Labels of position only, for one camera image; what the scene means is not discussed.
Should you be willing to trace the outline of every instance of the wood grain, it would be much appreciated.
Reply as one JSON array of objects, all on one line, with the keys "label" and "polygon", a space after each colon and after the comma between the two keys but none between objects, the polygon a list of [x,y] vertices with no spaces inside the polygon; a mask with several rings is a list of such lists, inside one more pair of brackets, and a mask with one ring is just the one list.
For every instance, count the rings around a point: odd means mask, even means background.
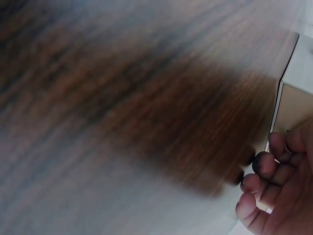
[{"label": "wood grain", "polygon": [[15,0],[0,234],[224,234],[306,1]]}]

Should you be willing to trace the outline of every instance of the wooden floor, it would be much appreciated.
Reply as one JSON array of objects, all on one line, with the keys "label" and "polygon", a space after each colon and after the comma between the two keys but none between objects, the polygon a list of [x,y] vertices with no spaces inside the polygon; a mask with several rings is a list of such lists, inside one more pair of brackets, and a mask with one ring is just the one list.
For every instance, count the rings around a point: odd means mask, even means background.
[{"label": "wooden floor", "polygon": [[0,234],[226,234],[306,2],[1,1]]}]

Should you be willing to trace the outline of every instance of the dark brown wooden surface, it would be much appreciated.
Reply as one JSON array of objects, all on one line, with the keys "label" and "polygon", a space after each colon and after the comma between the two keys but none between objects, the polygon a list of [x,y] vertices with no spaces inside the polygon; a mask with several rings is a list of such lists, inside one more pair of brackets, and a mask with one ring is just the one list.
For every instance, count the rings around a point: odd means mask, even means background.
[{"label": "dark brown wooden surface", "polygon": [[0,234],[226,233],[304,3],[1,1]]}]

